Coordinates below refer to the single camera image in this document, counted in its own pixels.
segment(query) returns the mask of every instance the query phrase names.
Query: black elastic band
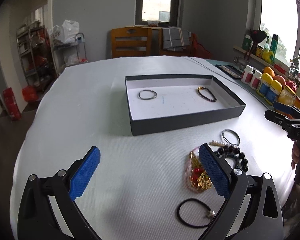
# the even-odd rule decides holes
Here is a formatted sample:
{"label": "black elastic band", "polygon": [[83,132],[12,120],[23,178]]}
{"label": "black elastic band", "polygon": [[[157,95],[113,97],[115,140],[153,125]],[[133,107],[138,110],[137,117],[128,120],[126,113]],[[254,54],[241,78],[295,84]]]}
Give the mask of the black elastic band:
{"label": "black elastic band", "polygon": [[180,221],[181,224],[184,224],[185,226],[190,227],[190,228],[206,228],[208,225],[210,225],[210,223],[208,223],[208,224],[206,224],[206,225],[203,225],[203,226],[195,226],[195,225],[191,225],[191,224],[187,223],[186,221],[184,221],[184,220],[181,218],[181,216],[180,216],[180,208],[181,208],[181,206],[182,206],[184,203],[189,202],[189,201],[195,201],[195,202],[199,203],[200,205],[204,206],[208,211],[211,211],[211,208],[209,208],[209,206],[208,206],[207,204],[203,203],[203,202],[200,201],[199,199],[196,199],[196,198],[188,198],[188,199],[182,201],[182,202],[179,204],[178,208],[177,208],[177,218],[178,218],[178,220]]}
{"label": "black elastic band", "polygon": [[[235,135],[236,138],[237,138],[237,140],[238,140],[238,143],[237,143],[237,144],[231,143],[231,142],[225,137],[225,132],[229,132],[229,133],[232,133],[233,135]],[[239,135],[238,135],[235,131],[233,131],[233,130],[230,130],[230,129],[224,129],[224,130],[222,131],[222,137],[223,137],[223,139],[224,139],[227,143],[229,143],[229,144],[231,144],[231,145],[239,146],[239,144],[240,144],[240,137],[239,137]]]}

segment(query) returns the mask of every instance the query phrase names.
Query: white plastic bag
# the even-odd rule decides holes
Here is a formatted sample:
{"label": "white plastic bag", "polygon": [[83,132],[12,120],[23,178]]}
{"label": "white plastic bag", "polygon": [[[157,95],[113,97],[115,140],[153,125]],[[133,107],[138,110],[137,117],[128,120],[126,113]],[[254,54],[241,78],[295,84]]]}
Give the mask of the white plastic bag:
{"label": "white plastic bag", "polygon": [[56,25],[50,30],[50,38],[52,41],[58,40],[62,43],[70,43],[74,41],[77,33],[79,33],[79,23],[65,20],[62,27]]}
{"label": "white plastic bag", "polygon": [[79,33],[79,23],[65,20],[62,24],[62,27],[65,39],[63,43],[74,41],[75,35]]}
{"label": "white plastic bag", "polygon": [[62,43],[65,40],[65,36],[63,34],[63,28],[61,28],[60,26],[56,25],[54,26],[50,31],[50,39],[53,40],[58,40],[61,41]]}
{"label": "white plastic bag", "polygon": [[66,67],[77,65],[79,62],[81,62],[82,58],[80,53],[79,54],[79,59],[77,54],[72,54],[68,57],[68,60],[66,62]]}

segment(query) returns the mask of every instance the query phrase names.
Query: window frame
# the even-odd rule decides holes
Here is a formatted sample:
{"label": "window frame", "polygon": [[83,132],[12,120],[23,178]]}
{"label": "window frame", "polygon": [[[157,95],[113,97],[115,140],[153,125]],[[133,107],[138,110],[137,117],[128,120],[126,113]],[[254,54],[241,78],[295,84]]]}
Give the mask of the window frame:
{"label": "window frame", "polygon": [[[298,5],[297,1],[296,1],[296,5],[297,5],[297,13],[298,13],[298,28],[297,28],[296,46],[295,46],[295,51],[294,51],[293,57],[300,56],[300,6]],[[254,29],[260,29],[260,27],[261,27],[261,16],[262,16],[262,0],[256,0],[256,3],[255,3],[255,19],[254,19],[254,25],[253,25]]]}
{"label": "window frame", "polygon": [[[143,0],[136,0],[135,26],[148,25],[147,21],[142,20],[142,5],[143,5]],[[179,26],[180,7],[181,7],[181,0],[177,0],[176,2],[171,0],[170,21],[169,22],[159,22],[159,24],[164,25],[164,26],[172,26],[172,25]]]}

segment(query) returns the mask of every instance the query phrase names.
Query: human hand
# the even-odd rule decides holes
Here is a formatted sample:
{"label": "human hand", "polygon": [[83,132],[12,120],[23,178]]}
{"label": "human hand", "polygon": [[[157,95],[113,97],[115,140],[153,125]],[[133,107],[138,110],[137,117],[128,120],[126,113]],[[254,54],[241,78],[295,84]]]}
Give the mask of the human hand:
{"label": "human hand", "polygon": [[296,164],[299,162],[299,157],[300,157],[300,150],[297,146],[297,142],[295,141],[292,147],[292,162],[291,162],[291,168],[294,170],[296,167]]}
{"label": "human hand", "polygon": [[291,157],[292,157],[291,168],[294,170],[296,167],[296,164],[298,164],[298,162],[299,162],[299,157],[300,157],[300,151],[297,146],[297,141],[295,141],[293,144]]}

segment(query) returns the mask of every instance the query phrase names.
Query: cable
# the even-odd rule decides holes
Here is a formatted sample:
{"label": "cable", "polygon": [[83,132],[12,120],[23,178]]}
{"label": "cable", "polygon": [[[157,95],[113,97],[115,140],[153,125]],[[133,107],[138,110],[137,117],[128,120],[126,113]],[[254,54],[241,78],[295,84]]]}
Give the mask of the cable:
{"label": "cable", "polygon": [[[206,67],[205,65],[203,65],[203,64],[200,63],[199,61],[195,60],[194,58],[191,58],[191,57],[188,57],[188,56],[182,56],[182,57],[183,57],[184,59],[186,59],[186,60],[189,60],[189,59],[190,59],[189,61],[192,61],[192,62],[195,61],[194,63],[196,63],[197,65],[200,65],[200,66],[206,68],[207,70],[209,70],[209,71],[211,71],[211,72],[217,74],[218,76],[223,77],[224,79],[228,80],[229,82],[231,82],[231,83],[233,83],[233,84],[239,86],[240,88],[243,88],[243,87],[240,86],[237,82],[235,82],[235,81],[233,81],[233,80],[230,80],[230,79],[224,77],[223,75],[221,75],[220,73],[217,73],[217,72],[215,72],[215,71],[209,69],[208,67]],[[250,95],[252,95],[252,96],[253,96],[256,100],[258,100],[260,103],[262,103],[263,106],[265,106],[264,103],[263,103],[263,101],[262,101],[259,97],[257,97],[256,95],[252,94],[250,91],[248,91],[248,90],[246,90],[246,89],[245,89],[245,91],[247,91]]]}

